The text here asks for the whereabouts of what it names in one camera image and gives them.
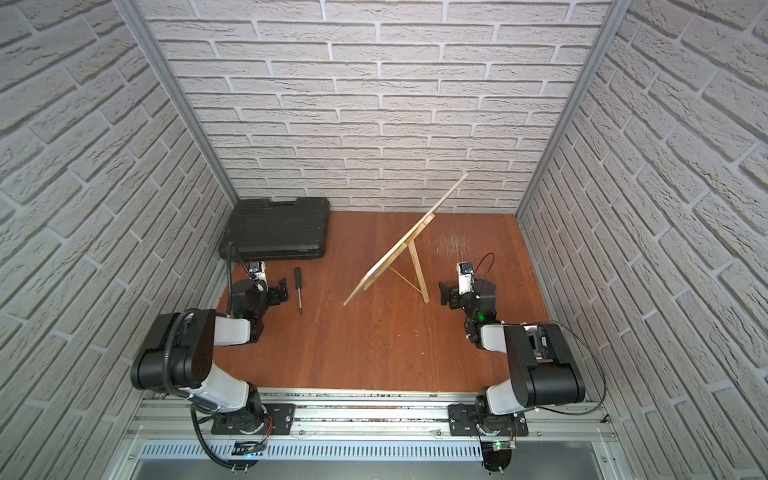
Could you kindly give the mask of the light plywood board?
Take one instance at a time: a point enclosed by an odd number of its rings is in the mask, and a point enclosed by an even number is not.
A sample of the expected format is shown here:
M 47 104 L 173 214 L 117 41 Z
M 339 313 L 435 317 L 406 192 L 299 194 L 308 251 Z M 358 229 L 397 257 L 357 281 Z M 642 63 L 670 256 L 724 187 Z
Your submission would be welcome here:
M 443 206 L 448 198 L 458 189 L 458 187 L 467 179 L 468 173 L 463 174 L 451 188 L 366 272 L 361 278 L 358 284 L 355 286 L 350 295 L 343 302 L 344 306 L 347 306 L 352 299 L 361 291 L 367 291 L 382 275 L 384 272 L 390 270 L 397 276 L 403 279 L 409 286 L 415 289 L 421 296 L 425 303 L 430 302 L 428 289 L 426 286 L 426 280 L 424 277 L 423 269 L 421 267 L 417 247 L 415 241 L 418 236 L 426 229 L 426 227 L 434 220 L 437 211 Z M 405 252 L 408 251 L 416 279 L 417 285 L 414 285 L 410 280 L 398 273 L 394 268 L 394 262 Z

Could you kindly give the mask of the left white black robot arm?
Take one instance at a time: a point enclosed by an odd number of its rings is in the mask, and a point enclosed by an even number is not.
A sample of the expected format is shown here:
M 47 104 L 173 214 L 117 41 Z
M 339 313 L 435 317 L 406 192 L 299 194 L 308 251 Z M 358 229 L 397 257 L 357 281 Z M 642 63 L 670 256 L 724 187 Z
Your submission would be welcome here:
M 232 285 L 232 312 L 188 309 L 158 315 L 130 369 L 134 388 L 184 399 L 208 419 L 214 435 L 286 435 L 295 406 L 266 404 L 253 384 L 214 362 L 216 347 L 256 343 L 271 306 L 289 300 L 286 280 L 269 287 L 260 278 Z

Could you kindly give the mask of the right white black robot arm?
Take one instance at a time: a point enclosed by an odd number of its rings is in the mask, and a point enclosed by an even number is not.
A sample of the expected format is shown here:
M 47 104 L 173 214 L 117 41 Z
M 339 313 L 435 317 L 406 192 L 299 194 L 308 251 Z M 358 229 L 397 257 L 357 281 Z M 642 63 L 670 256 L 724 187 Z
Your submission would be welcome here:
M 506 355 L 506 380 L 484 388 L 469 415 L 475 431 L 515 434 L 515 421 L 537 407 L 580 403 L 586 387 L 562 329 L 551 323 L 520 325 L 497 318 L 495 285 L 476 280 L 439 284 L 440 303 L 465 313 L 466 337 L 476 348 Z

